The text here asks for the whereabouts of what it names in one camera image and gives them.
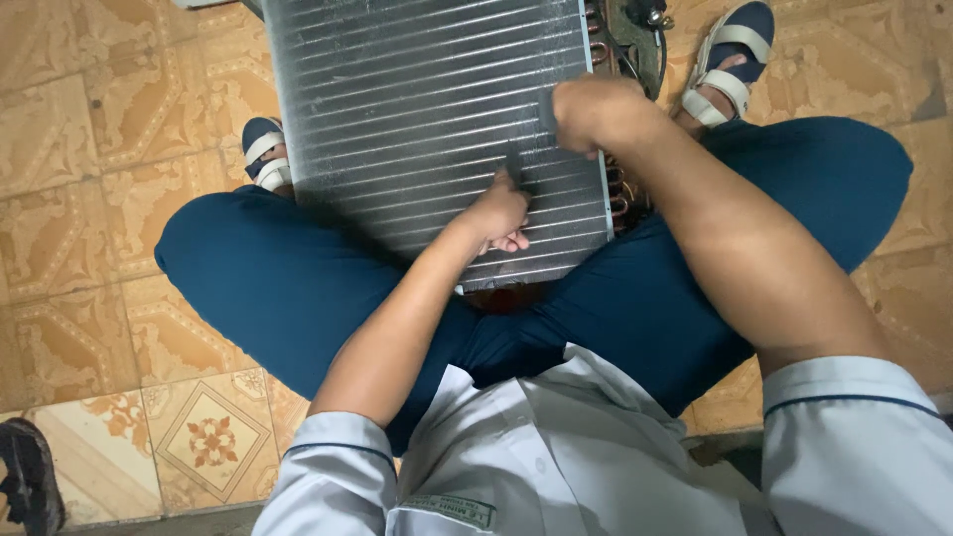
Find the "black shoe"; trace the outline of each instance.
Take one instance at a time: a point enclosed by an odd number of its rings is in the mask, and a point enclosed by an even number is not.
[[[63,528],[66,507],[40,429],[19,417],[0,423],[0,458],[8,472],[0,482],[10,507],[7,520],[23,525],[28,536],[51,536]]]

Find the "shirt sleeve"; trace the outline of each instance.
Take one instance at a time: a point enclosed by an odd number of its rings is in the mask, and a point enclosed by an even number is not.
[[[762,482],[787,536],[953,534],[953,432],[889,361],[831,357],[764,382]]]
[[[384,431],[355,413],[318,413],[294,434],[252,535],[382,535],[395,501]]]

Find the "navy piping trim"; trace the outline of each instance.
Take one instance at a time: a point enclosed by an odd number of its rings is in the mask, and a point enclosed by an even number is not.
[[[894,399],[890,397],[878,397],[875,395],[820,395],[817,397],[804,397],[802,399],[794,399],[791,401],[781,402],[772,406],[770,409],[764,412],[764,418],[767,419],[769,415],[778,411],[779,409],[791,405],[793,403],[800,402],[822,402],[822,401],[874,401],[874,402],[890,402],[897,405],[903,405],[906,407],[911,407],[913,409],[919,409],[923,413],[929,415],[930,417],[936,417],[937,419],[942,419],[939,413],[933,411],[928,407],[923,407],[918,403],[913,403],[911,401],[905,401],[904,399]]]
[[[384,454],[383,452],[381,452],[381,451],[379,451],[379,450],[374,450],[374,449],[372,449],[372,448],[370,448],[370,447],[367,447],[367,446],[358,446],[358,445],[356,445],[356,444],[347,444],[347,443],[302,443],[302,444],[296,444],[295,446],[293,446],[293,447],[291,447],[291,448],[289,448],[288,450],[285,451],[285,456],[288,456],[288,454],[291,453],[291,451],[293,451],[293,450],[297,450],[297,449],[299,449],[299,448],[305,448],[305,447],[309,447],[309,446],[343,446],[343,447],[345,447],[345,448],[352,448],[352,449],[354,449],[354,450],[360,450],[361,452],[368,452],[368,453],[370,453],[370,454],[374,454],[374,455],[376,455],[376,456],[380,456],[385,462],[387,462],[387,465],[389,465],[389,466],[391,467],[391,470],[394,471],[394,474],[397,473],[397,469],[396,469],[396,467],[394,467],[394,460],[393,460],[392,458],[390,458],[389,456],[387,456],[386,454]]]

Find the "white shirt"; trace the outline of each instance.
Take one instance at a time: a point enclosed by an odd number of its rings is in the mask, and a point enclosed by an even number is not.
[[[953,432],[899,366],[829,357],[764,382],[766,501],[705,485],[685,427],[609,362],[476,390],[449,366],[403,458],[352,413],[298,429],[253,536],[953,534]]]

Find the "sandal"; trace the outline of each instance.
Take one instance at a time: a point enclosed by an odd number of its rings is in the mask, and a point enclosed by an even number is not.
[[[750,92],[745,84],[757,81],[767,67],[774,31],[774,14],[763,2],[748,2],[728,11],[701,43],[699,61],[688,78],[689,89],[681,95],[682,108],[708,128],[747,112]],[[735,54],[744,54],[748,61],[717,70],[722,61]],[[701,85],[724,93],[735,108],[735,115],[725,117],[695,91]]]
[[[292,184],[288,158],[262,160],[265,153],[285,142],[285,131],[274,117],[253,117],[245,123],[241,133],[241,147],[245,153],[245,172],[256,186],[269,192],[285,184]]]

